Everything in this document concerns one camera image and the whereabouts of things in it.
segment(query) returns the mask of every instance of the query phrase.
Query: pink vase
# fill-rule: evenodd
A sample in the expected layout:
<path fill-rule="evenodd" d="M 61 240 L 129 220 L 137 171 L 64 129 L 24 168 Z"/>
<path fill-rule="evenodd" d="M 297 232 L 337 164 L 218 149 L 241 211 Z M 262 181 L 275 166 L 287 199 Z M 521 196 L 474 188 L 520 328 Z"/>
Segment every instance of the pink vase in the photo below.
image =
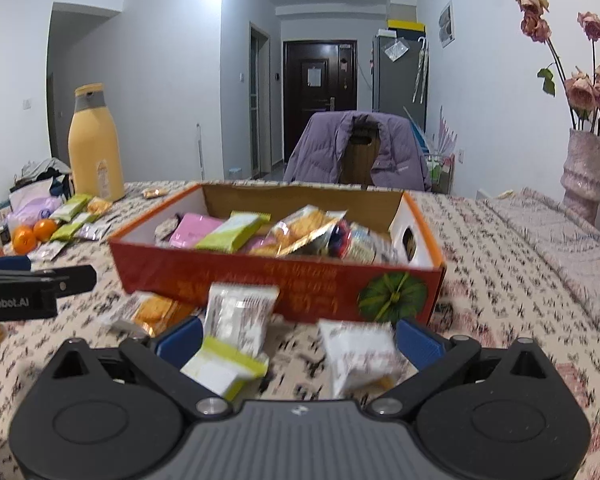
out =
<path fill-rule="evenodd" d="M 560 183 L 565 189 L 562 203 L 593 224 L 600 204 L 599 136 L 571 129 Z"/>

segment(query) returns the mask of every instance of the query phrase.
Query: paper note on door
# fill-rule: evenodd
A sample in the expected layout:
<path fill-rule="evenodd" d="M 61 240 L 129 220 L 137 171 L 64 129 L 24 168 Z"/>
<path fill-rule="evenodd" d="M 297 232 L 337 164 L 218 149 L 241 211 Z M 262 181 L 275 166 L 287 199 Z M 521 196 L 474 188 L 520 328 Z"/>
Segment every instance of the paper note on door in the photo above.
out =
<path fill-rule="evenodd" d="M 309 86 L 322 86 L 322 69 L 320 69 L 320 68 L 307 69 L 306 83 Z"/>

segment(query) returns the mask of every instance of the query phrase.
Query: green pumpkin graphic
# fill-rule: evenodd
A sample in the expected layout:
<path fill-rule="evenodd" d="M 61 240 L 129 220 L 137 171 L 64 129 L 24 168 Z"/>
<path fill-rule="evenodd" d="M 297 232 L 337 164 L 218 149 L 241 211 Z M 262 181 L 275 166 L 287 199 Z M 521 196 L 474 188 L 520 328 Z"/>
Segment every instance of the green pumpkin graphic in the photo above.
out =
<path fill-rule="evenodd" d="M 373 322 L 398 322 L 414 317 L 427 301 L 427 285 L 408 272 L 388 272 L 372 279 L 358 294 L 363 318 Z"/>

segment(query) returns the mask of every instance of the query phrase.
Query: floor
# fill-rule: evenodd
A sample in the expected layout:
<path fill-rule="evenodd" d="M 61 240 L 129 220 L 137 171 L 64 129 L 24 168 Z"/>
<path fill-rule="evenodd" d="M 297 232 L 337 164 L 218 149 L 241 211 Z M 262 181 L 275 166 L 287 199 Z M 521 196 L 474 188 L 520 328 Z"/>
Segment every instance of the floor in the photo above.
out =
<path fill-rule="evenodd" d="M 263 175 L 261 180 L 273 180 L 276 182 L 281 182 L 282 178 L 285 176 L 286 164 L 281 160 L 277 164 L 273 165 L 271 173 L 267 173 Z"/>

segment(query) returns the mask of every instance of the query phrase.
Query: bottle label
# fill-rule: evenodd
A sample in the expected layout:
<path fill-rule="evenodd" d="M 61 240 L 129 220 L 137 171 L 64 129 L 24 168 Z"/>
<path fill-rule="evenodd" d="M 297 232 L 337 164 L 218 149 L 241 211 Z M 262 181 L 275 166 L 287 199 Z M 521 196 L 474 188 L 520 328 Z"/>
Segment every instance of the bottle label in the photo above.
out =
<path fill-rule="evenodd" d="M 101 160 L 98 163 L 98 196 L 103 199 L 111 197 L 111 189 L 109 186 L 109 168 L 107 161 Z"/>

